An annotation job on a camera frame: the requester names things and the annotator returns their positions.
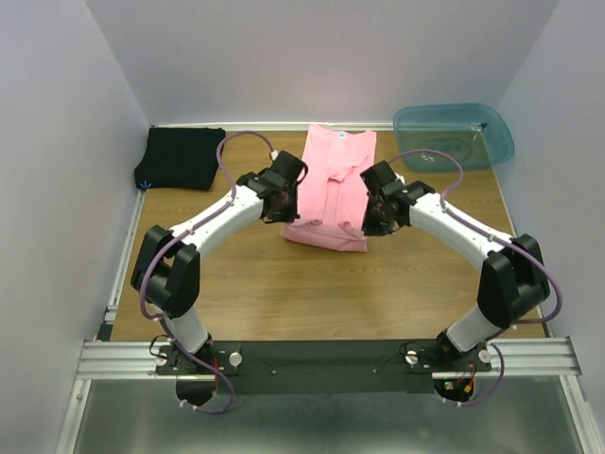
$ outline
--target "pink shirt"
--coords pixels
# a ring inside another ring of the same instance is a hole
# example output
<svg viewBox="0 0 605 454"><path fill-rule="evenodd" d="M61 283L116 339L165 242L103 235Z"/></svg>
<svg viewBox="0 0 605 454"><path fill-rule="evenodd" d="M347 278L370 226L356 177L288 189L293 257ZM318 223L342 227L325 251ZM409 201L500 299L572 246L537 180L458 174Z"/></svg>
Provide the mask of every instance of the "pink shirt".
<svg viewBox="0 0 605 454"><path fill-rule="evenodd" d="M309 173L299 186L300 219L284 225L282 236L336 251L368 250L361 231L368 190L360 173L373 165L376 133L349 134L311 124L302 160Z"/></svg>

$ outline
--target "gray wall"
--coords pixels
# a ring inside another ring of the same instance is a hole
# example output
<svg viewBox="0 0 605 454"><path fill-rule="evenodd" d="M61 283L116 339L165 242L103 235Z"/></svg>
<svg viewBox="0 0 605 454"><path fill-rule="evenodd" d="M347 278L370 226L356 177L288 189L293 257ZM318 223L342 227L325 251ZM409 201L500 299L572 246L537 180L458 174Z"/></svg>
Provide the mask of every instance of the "gray wall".
<svg viewBox="0 0 605 454"><path fill-rule="evenodd" d="M0 452L54 451L147 121L80 0L0 4Z"/></svg>
<svg viewBox="0 0 605 454"><path fill-rule="evenodd" d="M571 335L581 385L605 433L605 3L561 0L502 100L516 143L497 170L518 230L540 238L566 304L552 327Z"/></svg>
<svg viewBox="0 0 605 454"><path fill-rule="evenodd" d="M496 105L556 0L87 0L152 123Z"/></svg>

